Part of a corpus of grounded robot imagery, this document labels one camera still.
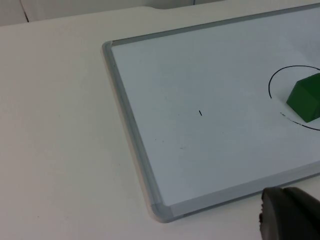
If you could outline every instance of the green cube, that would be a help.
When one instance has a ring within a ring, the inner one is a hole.
[[[306,122],[320,117],[320,73],[296,82],[286,103]]]

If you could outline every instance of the white tabletop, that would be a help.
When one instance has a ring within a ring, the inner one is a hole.
[[[0,28],[3,240],[258,240],[260,196],[153,220],[101,46],[319,0],[138,7]],[[320,177],[295,184],[320,198]]]

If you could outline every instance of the black object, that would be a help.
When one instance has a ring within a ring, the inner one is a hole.
[[[263,240],[320,240],[320,202],[297,187],[269,187],[259,215]]]

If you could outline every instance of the whiteboard surface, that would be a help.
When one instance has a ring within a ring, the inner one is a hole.
[[[165,205],[319,161],[320,132],[286,105],[318,71],[283,70],[268,94],[278,69],[320,66],[319,23],[317,7],[112,47]]]

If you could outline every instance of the whiteboard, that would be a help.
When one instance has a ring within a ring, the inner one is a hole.
[[[320,172],[320,119],[286,104],[319,23],[314,4],[103,46],[160,221]]]

